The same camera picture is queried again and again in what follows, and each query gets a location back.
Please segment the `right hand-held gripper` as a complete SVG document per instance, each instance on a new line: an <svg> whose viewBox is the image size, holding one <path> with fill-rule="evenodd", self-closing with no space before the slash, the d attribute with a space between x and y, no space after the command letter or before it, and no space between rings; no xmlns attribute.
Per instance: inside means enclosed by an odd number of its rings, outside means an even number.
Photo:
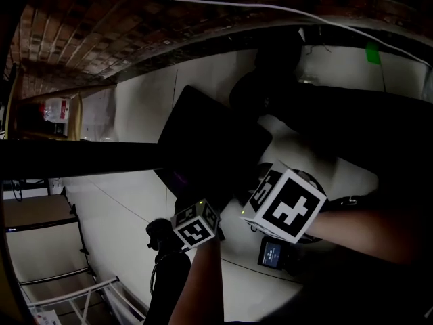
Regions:
<svg viewBox="0 0 433 325"><path fill-rule="evenodd" d="M325 191L314 177L277 161L251 195L240 219L272 238L308 244L315 239L306 230L326 203Z"/></svg>

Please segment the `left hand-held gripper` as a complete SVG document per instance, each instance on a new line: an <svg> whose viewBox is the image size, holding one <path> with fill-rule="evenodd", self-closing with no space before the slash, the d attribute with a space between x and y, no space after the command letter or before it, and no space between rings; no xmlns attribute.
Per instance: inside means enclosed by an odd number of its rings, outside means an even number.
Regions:
<svg viewBox="0 0 433 325"><path fill-rule="evenodd" d="M171 217L174 233L189 248L196 248L218 234L221 217L205 199Z"/></svg>

